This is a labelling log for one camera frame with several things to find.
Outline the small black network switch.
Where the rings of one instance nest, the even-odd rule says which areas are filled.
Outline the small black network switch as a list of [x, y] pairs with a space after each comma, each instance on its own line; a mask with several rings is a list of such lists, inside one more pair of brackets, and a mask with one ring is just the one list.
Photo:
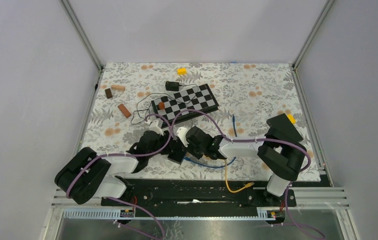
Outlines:
[[181, 165], [187, 154], [186, 148], [180, 140], [170, 141], [168, 144], [169, 154], [167, 159]]

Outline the black power adapter with cable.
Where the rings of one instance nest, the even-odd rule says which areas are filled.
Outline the black power adapter with cable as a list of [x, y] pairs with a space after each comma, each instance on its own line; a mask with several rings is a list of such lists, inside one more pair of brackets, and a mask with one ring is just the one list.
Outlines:
[[[180, 90], [180, 87], [188, 87], [188, 86], [197, 86], [199, 88], [199, 86], [197, 84], [194, 84], [194, 83], [193, 84], [181, 84], [177, 81], [166, 81], [165, 82], [165, 89], [167, 91], [172, 91], [172, 92], [178, 92]], [[138, 115], [139, 118], [142, 118], [140, 112], [145, 112], [145, 117], [147, 116], [147, 114], [151, 113], [150, 107], [145, 108], [145, 109], [139, 109], [139, 103], [141, 103], [143, 100], [145, 100], [150, 95], [166, 95], [170, 99], [175, 99], [174, 97], [170, 96], [168, 93], [160, 93], [160, 92], [149, 93], [146, 97], [144, 97], [142, 100], [140, 100], [136, 104], [136, 110], [133, 112], [134, 116], [130, 120], [130, 123], [132, 125], [137, 125], [137, 124], [140, 124], [140, 123], [143, 122], [143, 121], [140, 121], [140, 122], [133, 123], [133, 119], [136, 116], [136, 114]]]

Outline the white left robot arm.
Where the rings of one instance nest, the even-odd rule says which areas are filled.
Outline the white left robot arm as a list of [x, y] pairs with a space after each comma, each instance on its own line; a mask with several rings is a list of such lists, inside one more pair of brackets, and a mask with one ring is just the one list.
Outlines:
[[181, 161], [184, 145], [162, 130], [155, 120], [139, 141], [124, 153], [98, 154], [90, 147], [82, 148], [55, 176], [54, 183], [68, 199], [78, 205], [94, 197], [113, 197], [121, 206], [129, 204], [132, 192], [116, 174], [134, 174], [143, 170], [155, 155]]

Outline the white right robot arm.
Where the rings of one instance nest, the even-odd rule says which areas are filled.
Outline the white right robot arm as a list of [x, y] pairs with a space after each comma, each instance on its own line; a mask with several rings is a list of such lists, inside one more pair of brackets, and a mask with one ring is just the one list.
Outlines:
[[259, 158], [272, 171], [264, 191], [264, 201], [270, 206], [278, 205], [284, 199], [284, 192], [299, 173], [308, 168], [311, 158], [297, 138], [292, 138], [282, 130], [271, 127], [263, 138], [212, 137], [199, 127], [190, 129], [179, 127], [176, 136], [187, 151], [200, 159], [212, 160], [231, 158]]

